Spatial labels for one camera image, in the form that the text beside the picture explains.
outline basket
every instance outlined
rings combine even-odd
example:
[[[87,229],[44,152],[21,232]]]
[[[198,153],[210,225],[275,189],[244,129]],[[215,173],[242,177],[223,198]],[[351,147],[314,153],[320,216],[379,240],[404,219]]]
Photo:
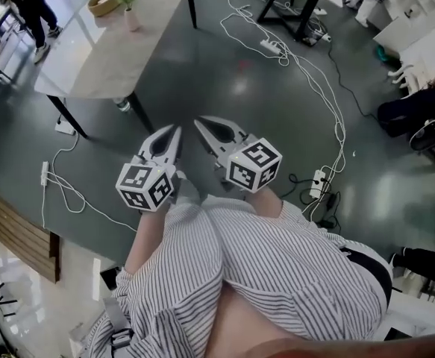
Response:
[[[88,9],[94,17],[104,16],[119,6],[118,0],[106,0],[101,4],[98,4],[98,1],[99,0],[88,1]]]

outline wooden panel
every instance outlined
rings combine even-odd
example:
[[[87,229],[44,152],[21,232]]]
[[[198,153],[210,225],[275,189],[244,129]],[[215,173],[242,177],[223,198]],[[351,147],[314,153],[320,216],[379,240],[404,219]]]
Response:
[[[60,237],[24,220],[0,200],[0,242],[53,283],[60,279]]]
[[[43,230],[42,228],[38,228],[32,223],[27,222],[21,216],[16,214],[16,212],[8,206],[6,203],[0,200],[0,210],[6,215],[9,216],[12,220],[19,223],[25,229],[29,230],[32,234],[34,234],[38,239],[43,239],[46,242],[49,242],[50,236],[47,230]]]

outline concrete floor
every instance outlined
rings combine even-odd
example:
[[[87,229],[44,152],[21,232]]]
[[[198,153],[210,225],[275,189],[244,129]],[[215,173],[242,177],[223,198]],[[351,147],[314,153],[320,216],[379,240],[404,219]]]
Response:
[[[64,24],[83,1],[50,2]],[[260,11],[262,3],[242,0],[242,5],[248,2],[253,12]],[[193,129],[192,119],[202,114],[234,120],[282,153],[284,162],[272,184],[278,193],[291,187],[290,172],[308,179],[317,168],[332,164],[338,152],[334,118],[302,73],[228,38],[219,24],[231,12],[227,0],[195,0],[195,4],[199,29],[193,30],[187,0],[182,0],[136,88],[156,128],[169,123],[184,127],[181,162],[187,176],[202,192],[225,195],[213,179],[212,158]],[[329,12],[322,21],[333,38],[332,55],[342,81],[354,90],[362,110],[375,111],[379,104],[399,97],[387,67],[375,56],[375,34],[353,19],[353,11],[326,1],[319,6]],[[243,20],[232,19],[227,26],[245,43],[259,47],[261,33]],[[351,95],[338,85],[327,56],[329,44],[308,48],[294,43],[282,28],[274,29],[294,53],[324,71],[345,118],[347,163],[333,184],[334,191],[342,193],[337,213],[342,235],[367,243],[385,257],[402,245],[435,249],[435,166],[414,154],[403,137],[390,139],[373,119],[358,113]],[[7,69],[13,71],[21,63],[16,83],[0,86],[0,196],[41,224],[42,161],[51,161],[59,148],[72,145],[73,138],[54,131],[57,111],[33,90],[39,68],[31,63],[31,48],[23,46],[20,51]],[[132,112],[120,113],[110,100],[69,100],[68,107],[91,139],[81,139],[71,154],[60,155],[57,173],[98,209],[137,225],[139,213],[123,204],[114,184],[122,164],[130,161],[146,136],[139,119]],[[76,207],[74,199],[70,202]],[[298,194],[288,199],[301,207]],[[68,213],[56,186],[47,188],[46,225],[118,262],[125,260],[134,238],[132,231],[89,208],[80,215]]]

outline strap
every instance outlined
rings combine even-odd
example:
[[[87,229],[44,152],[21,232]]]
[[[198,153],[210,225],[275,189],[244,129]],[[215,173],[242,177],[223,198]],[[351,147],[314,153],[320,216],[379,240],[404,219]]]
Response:
[[[119,302],[115,298],[105,298],[103,302],[104,310],[114,329],[110,343],[106,346],[104,357],[132,358],[124,348],[130,345],[134,332],[122,312]]]
[[[105,298],[104,310],[107,313],[107,317],[110,319],[111,324],[114,327],[114,333],[118,333],[123,329],[129,328],[129,322],[122,312],[119,302],[115,298]]]

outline white cable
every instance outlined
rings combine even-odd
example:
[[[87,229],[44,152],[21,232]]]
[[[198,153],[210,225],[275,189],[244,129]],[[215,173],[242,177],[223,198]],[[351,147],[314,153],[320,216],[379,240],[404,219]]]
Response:
[[[58,152],[54,155],[53,161],[51,162],[51,172],[47,172],[47,174],[48,175],[52,175],[55,180],[50,179],[48,177],[46,178],[46,180],[48,180],[48,181],[50,181],[50,182],[52,182],[54,184],[57,184],[60,187],[61,193],[63,195],[63,200],[64,200],[66,208],[67,208],[67,210],[69,212],[71,212],[71,213],[82,213],[84,211],[84,209],[86,208],[86,206],[88,205],[93,210],[95,210],[97,213],[103,215],[106,219],[110,220],[111,222],[113,222],[115,224],[118,224],[118,225],[122,225],[124,227],[128,227],[132,231],[136,231],[135,227],[132,227],[132,226],[130,226],[128,224],[125,224],[125,223],[118,222],[118,221],[112,219],[111,217],[109,217],[108,215],[106,215],[106,213],[103,213],[102,211],[97,210],[89,201],[86,200],[84,195],[81,194],[78,190],[76,190],[65,178],[62,178],[60,175],[57,175],[55,173],[54,162],[55,162],[58,154],[60,152],[62,152],[62,151],[63,152],[73,151],[75,149],[76,145],[78,144],[78,140],[79,140],[79,134],[76,133],[75,144],[71,148],[61,148],[60,150],[58,150]],[[72,210],[71,208],[69,208],[68,201],[66,200],[66,194],[65,194],[64,189],[69,189],[70,191],[73,191],[83,201],[83,205],[81,206],[81,208],[79,210]],[[46,195],[46,188],[45,188],[45,186],[43,186],[43,202],[42,202],[42,206],[41,206],[41,217],[42,217],[42,220],[43,220],[43,228],[46,228],[45,227],[45,195]]]
[[[332,166],[323,166],[321,168],[321,170],[323,169],[328,169],[328,178],[327,178],[327,185],[326,186],[330,186],[331,182],[333,181],[334,177],[336,174],[339,174],[340,172],[343,171],[343,169],[345,168],[346,165],[346,160],[345,160],[345,154],[344,154],[344,146],[345,146],[345,140],[346,140],[346,129],[345,129],[345,122],[343,120],[343,115],[342,115],[342,111],[338,106],[337,103],[337,99],[335,97],[335,93],[333,91],[333,89],[331,88],[330,83],[328,82],[327,76],[325,75],[325,73],[319,69],[317,66],[313,65],[313,63],[311,63],[309,60],[307,60],[304,57],[301,56],[297,56],[296,54],[293,54],[292,51],[290,50],[290,48],[288,47],[288,45],[280,38],[278,37],[276,34],[274,34],[273,32],[265,29],[264,27],[262,27],[261,25],[257,24],[253,19],[253,14],[248,10],[250,8],[250,5],[244,5],[242,7],[235,7],[234,5],[232,5],[231,0],[228,0],[228,4],[229,6],[234,10],[233,13],[231,13],[229,16],[225,17],[223,20],[221,20],[220,25],[222,26],[222,28],[224,29],[225,33],[233,40],[236,40],[238,43],[240,43],[242,46],[244,46],[245,48],[255,51],[258,54],[264,56],[265,58],[268,59],[278,59],[278,63],[282,66],[288,66],[290,65],[290,58],[293,58],[293,60],[295,61],[296,65],[299,67],[299,69],[301,70],[301,72],[305,75],[305,77],[307,77],[307,81],[308,84],[310,85],[310,88],[320,96],[320,98],[323,100],[323,102],[325,103],[325,105],[327,106],[327,108],[330,110],[330,112],[334,115],[335,118],[335,125],[334,125],[334,133],[335,133],[335,137],[337,138],[337,141],[339,143],[339,153],[337,158],[335,159],[334,163],[332,164]],[[290,4],[287,3],[283,4],[283,6],[289,10],[290,9]],[[252,48],[248,45],[246,45],[243,41],[239,40],[238,38],[232,36],[227,28],[224,25],[224,22],[226,22],[227,20],[229,20],[231,17],[233,16],[237,16],[240,18],[243,18],[247,23],[255,25],[257,28],[259,28],[265,35],[266,35],[266,41],[273,44],[273,45],[277,45],[281,48],[281,55],[278,56],[268,56],[267,54],[264,54],[263,52]],[[276,41],[270,41],[271,37],[275,38]],[[320,85],[315,81],[315,79],[313,78],[313,76],[301,65],[300,60],[303,60],[304,62],[310,64],[314,69],[316,69],[325,79],[326,84],[328,85],[328,88],[330,89],[331,92],[331,98],[333,99],[333,102],[330,101],[327,96],[325,95],[323,89],[320,87]],[[318,206],[322,203],[322,199],[325,195],[320,195],[320,198],[311,202],[310,204],[307,205],[307,207],[302,211],[303,213],[305,211],[307,211],[309,208],[311,208],[313,206],[312,211],[310,212],[310,220],[312,220],[313,218],[313,214],[315,213],[316,209],[318,208]]]

